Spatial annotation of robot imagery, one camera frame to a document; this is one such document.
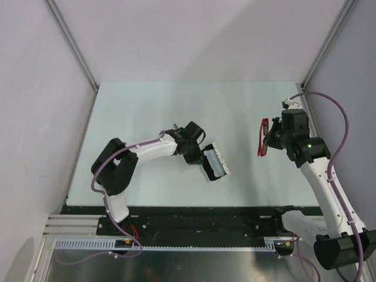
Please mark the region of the red sunglasses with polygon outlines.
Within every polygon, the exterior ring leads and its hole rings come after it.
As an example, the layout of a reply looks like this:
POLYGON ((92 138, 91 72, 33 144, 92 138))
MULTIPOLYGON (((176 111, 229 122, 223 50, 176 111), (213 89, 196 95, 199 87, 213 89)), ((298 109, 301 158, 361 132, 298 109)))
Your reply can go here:
POLYGON ((268 131, 269 131, 269 119, 263 118, 261 121, 260 128, 259 128, 259 133, 258 133, 258 149, 257 149, 258 157, 264 157, 267 154, 268 146, 264 139, 268 135, 268 131))

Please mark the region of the white geometric glasses case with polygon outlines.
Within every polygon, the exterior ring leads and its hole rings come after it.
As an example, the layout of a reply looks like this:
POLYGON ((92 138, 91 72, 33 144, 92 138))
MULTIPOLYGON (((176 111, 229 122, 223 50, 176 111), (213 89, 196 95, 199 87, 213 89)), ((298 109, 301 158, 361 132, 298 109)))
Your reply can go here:
POLYGON ((216 143, 206 145, 202 153, 202 166, 210 181, 213 182, 231 174, 216 143))

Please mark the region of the blue cleaning cloth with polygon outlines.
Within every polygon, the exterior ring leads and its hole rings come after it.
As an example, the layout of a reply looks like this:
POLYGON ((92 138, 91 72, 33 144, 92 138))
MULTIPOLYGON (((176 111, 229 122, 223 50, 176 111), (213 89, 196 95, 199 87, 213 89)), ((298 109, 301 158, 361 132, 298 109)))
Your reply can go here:
POLYGON ((213 170, 214 176, 215 177, 223 177, 225 175, 225 171, 223 169, 222 163, 216 153, 215 150, 207 150, 204 152, 206 155, 210 167, 213 170))

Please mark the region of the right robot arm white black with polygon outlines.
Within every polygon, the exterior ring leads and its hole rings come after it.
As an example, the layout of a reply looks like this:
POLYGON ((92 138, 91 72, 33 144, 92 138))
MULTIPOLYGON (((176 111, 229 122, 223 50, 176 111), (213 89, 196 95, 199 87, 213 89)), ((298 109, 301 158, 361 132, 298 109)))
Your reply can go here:
POLYGON ((333 168, 325 141, 311 137, 308 116, 302 109, 284 109, 275 117, 264 144, 285 150, 307 179, 324 217, 319 223, 294 206, 277 209, 271 229, 288 232, 311 245, 326 270, 366 261, 375 251, 375 231, 369 230, 353 209, 333 168))

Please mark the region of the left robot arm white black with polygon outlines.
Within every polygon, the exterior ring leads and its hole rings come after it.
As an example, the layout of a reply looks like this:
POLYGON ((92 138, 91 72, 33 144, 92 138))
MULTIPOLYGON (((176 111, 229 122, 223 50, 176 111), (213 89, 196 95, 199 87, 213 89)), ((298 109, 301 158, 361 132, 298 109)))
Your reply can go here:
POLYGON ((111 139, 90 168, 92 190, 103 197, 106 212, 111 217, 110 229, 118 235, 129 230, 125 190, 138 166, 160 157, 176 155, 182 155, 189 165, 199 165, 203 154, 198 139, 205 137, 206 132, 191 121, 186 127, 174 125, 173 129, 161 131, 155 139, 132 145, 119 138, 111 139))

